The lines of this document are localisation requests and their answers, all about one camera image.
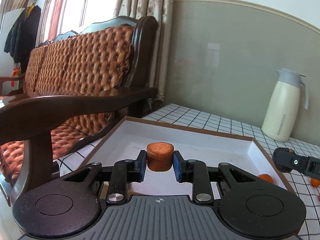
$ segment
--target silver screw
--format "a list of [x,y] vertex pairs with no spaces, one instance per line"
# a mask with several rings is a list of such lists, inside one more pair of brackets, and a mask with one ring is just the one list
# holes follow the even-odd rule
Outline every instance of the silver screw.
[[200,193],[196,195],[196,199],[199,201],[208,201],[211,199],[211,196],[207,193]]
[[110,201],[117,202],[117,201],[123,200],[123,195],[119,193],[113,193],[108,196],[108,199]]

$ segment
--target thermos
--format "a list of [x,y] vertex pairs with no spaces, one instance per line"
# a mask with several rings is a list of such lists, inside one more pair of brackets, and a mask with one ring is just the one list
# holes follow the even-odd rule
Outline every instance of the thermos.
[[309,95],[301,74],[286,68],[276,71],[279,80],[273,90],[261,129],[270,138],[285,142],[289,139],[297,118],[300,84],[305,87],[304,109],[306,110],[309,107]]

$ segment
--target white tray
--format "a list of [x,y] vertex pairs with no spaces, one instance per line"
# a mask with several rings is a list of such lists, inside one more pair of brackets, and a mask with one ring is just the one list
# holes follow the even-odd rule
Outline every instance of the white tray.
[[[254,138],[132,117],[121,120],[81,166],[91,162],[113,166],[119,160],[135,160],[140,150],[145,150],[149,143],[160,141],[171,143],[185,160],[201,160],[212,167],[228,162],[254,175],[266,173],[273,177],[276,185],[294,192],[285,176],[274,169],[271,158]],[[215,199],[220,198],[216,182],[212,182],[212,190]],[[144,181],[132,183],[129,193],[191,197],[192,184],[178,183],[173,167],[166,172],[154,172],[147,168]]]

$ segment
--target black jacket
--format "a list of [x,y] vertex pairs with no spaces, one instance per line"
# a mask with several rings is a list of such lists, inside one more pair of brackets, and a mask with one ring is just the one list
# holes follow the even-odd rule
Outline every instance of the black jacket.
[[14,63],[20,62],[22,73],[27,70],[30,53],[36,46],[41,9],[35,6],[27,19],[25,15],[26,9],[13,24],[4,45],[4,52],[10,52]]
[[14,63],[18,63],[20,61],[19,57],[19,40],[21,35],[22,24],[24,23],[26,15],[26,9],[22,11],[19,17],[16,19],[14,24],[12,25],[7,40],[4,44],[4,52],[10,52],[10,56],[13,58]]

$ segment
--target checkered tablecloth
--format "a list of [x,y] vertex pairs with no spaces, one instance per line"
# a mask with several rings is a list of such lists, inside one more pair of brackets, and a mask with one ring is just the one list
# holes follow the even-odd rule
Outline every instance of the checkered tablecloth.
[[[288,147],[294,149],[299,155],[320,158],[320,147],[317,145],[294,138],[289,138],[284,143],[278,142],[263,134],[259,127],[176,104],[164,106],[145,116],[144,119],[254,137],[269,155],[272,155],[277,147]],[[60,175],[76,170],[99,142],[100,140],[59,159]],[[300,237],[303,240],[320,240],[320,201],[318,200],[320,188],[312,187],[310,178],[297,171],[285,173],[285,176],[307,208],[307,217],[300,230]]]

